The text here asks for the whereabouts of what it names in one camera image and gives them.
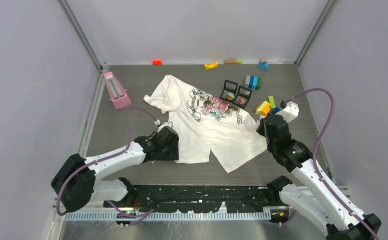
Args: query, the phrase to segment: toy block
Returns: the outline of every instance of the toy block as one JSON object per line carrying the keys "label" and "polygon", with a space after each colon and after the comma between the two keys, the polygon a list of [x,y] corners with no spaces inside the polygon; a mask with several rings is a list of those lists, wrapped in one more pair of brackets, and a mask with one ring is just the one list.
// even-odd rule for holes
{"label": "toy block", "polygon": [[257,67],[266,71],[269,70],[269,64],[266,61],[259,63]]}
{"label": "toy block", "polygon": [[238,59],[225,59],[225,64],[238,64]]}
{"label": "toy block", "polygon": [[104,77],[114,109],[122,109],[130,105],[132,101],[117,77],[110,71],[105,73]]}
{"label": "toy block", "polygon": [[263,109],[260,112],[260,115],[267,116],[267,114],[270,112],[270,103],[267,103]]}
{"label": "toy block", "polygon": [[214,69],[214,68],[217,68],[218,65],[219,64],[217,63],[217,61],[215,61],[214,63],[211,63],[211,64],[205,64],[204,69],[206,70]]}
{"label": "toy block", "polygon": [[261,85],[261,77],[247,75],[245,77],[244,86],[249,89],[259,90]]}
{"label": "toy block", "polygon": [[256,113],[256,115],[259,115],[263,108],[268,104],[270,103],[268,103],[267,101],[262,101],[259,105],[257,105],[256,109],[254,110],[254,113]]}
{"label": "toy block", "polygon": [[273,99],[273,96],[269,96],[269,102],[270,102],[270,107],[271,108],[276,108],[276,105],[275,105],[275,99]]}

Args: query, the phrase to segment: pink box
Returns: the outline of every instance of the pink box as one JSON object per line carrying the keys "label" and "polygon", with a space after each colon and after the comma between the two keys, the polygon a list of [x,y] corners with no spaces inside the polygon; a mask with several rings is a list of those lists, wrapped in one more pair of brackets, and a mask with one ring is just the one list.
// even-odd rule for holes
{"label": "pink box", "polygon": [[129,106],[132,101],[116,75],[109,71],[104,77],[114,108],[117,110]]}

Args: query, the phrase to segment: pink toaster toy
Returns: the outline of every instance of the pink toaster toy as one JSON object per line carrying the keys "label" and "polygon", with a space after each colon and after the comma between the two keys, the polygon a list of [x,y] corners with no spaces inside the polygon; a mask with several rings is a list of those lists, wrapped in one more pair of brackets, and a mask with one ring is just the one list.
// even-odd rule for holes
{"label": "pink toaster toy", "polygon": [[104,77],[114,108],[117,110],[129,106],[132,101],[116,75],[109,71]]}

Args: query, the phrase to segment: gray wooden table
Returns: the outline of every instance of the gray wooden table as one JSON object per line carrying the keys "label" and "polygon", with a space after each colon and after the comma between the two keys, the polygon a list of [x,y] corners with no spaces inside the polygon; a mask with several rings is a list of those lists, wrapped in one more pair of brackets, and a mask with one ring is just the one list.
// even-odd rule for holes
{"label": "gray wooden table", "polygon": [[[128,90],[132,105],[148,110],[162,122],[167,120],[167,113],[161,114],[160,110],[147,104],[143,97],[150,95],[165,75],[173,75],[215,96],[220,96],[225,79],[242,84],[246,75],[262,77],[260,90],[253,92],[245,108],[255,119],[259,117],[254,114],[254,108],[261,101],[267,100],[268,96],[274,96],[278,105],[281,100],[304,91],[297,66],[293,64],[274,64],[270,66],[269,71],[260,70],[254,64],[219,65],[211,70],[204,70],[203,65],[119,65],[112,66],[111,71]],[[115,110],[109,98],[108,91],[104,89],[88,156],[114,150],[129,142],[126,110]],[[290,123],[290,131],[293,138],[312,150],[317,135],[309,104],[306,97],[295,102],[299,105],[300,114]],[[133,138],[148,136],[156,131],[153,120],[145,113],[131,110],[129,114]],[[318,159],[322,168],[326,168],[321,152]],[[299,183],[265,151],[229,174],[211,153],[210,162],[207,163],[147,162],[116,172],[107,179],[125,177],[133,184],[266,185],[280,175],[286,175],[295,184]]]}

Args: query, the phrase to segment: shirt sleeve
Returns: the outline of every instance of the shirt sleeve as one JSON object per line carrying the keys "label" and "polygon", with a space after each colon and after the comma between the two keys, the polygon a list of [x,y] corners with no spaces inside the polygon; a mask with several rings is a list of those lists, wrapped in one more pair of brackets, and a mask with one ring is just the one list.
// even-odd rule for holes
{"label": "shirt sleeve", "polygon": [[171,104],[171,96],[169,96],[169,87],[171,84],[170,80],[170,75],[164,76],[163,80],[160,84],[158,84],[153,94],[151,94],[151,96],[144,96],[144,100],[148,104],[160,109],[162,114],[175,109],[175,107]]}

